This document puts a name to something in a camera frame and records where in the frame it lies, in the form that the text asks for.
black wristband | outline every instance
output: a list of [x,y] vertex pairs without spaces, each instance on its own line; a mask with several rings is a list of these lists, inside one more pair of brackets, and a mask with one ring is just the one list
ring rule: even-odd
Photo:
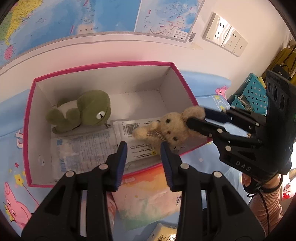
[[281,176],[281,180],[279,181],[279,184],[275,188],[263,188],[261,187],[262,192],[264,193],[272,193],[276,191],[283,183],[283,175]]

white wall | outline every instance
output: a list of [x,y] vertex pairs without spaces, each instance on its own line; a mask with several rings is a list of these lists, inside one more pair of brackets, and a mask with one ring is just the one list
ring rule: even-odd
[[[202,39],[212,12],[225,18],[248,41],[241,57]],[[172,45],[176,43],[173,40],[156,43],[153,41],[159,38],[109,34],[38,48],[0,69],[0,102],[30,88],[38,76],[86,64],[131,60],[169,61],[181,70],[229,78],[230,96],[250,72],[261,75],[290,38],[287,26],[268,0],[206,0],[193,32],[194,43],[183,47]]]

plush toy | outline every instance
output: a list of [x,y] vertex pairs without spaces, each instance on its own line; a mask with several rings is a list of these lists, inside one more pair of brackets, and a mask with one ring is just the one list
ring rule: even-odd
[[160,119],[160,123],[153,121],[149,125],[138,127],[133,131],[133,137],[145,140],[160,154],[160,145],[167,141],[170,148],[180,147],[189,137],[201,137],[196,131],[190,130],[186,121],[190,117],[205,118],[205,110],[200,106],[192,106],[183,113],[171,112]]
[[51,108],[46,120],[56,125],[52,132],[56,134],[70,131],[80,124],[98,126],[104,124],[111,115],[110,98],[102,90],[91,90],[78,100],[62,99]]

yellow map region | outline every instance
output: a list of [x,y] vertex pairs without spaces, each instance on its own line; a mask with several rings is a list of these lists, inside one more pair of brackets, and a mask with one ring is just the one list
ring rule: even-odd
[[26,18],[32,11],[37,9],[43,0],[19,0],[17,4],[11,9],[12,17],[10,26],[5,36],[5,43],[10,45],[9,38],[15,30],[21,25],[24,18]]

human hand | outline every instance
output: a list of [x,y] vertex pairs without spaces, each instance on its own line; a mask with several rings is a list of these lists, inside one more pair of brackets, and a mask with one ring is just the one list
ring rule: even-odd
[[[273,189],[278,186],[279,182],[281,180],[281,174],[276,174],[271,180],[269,180],[267,183],[262,185],[263,188],[267,189]],[[246,187],[250,185],[252,181],[252,178],[249,177],[247,174],[242,174],[242,184]]]

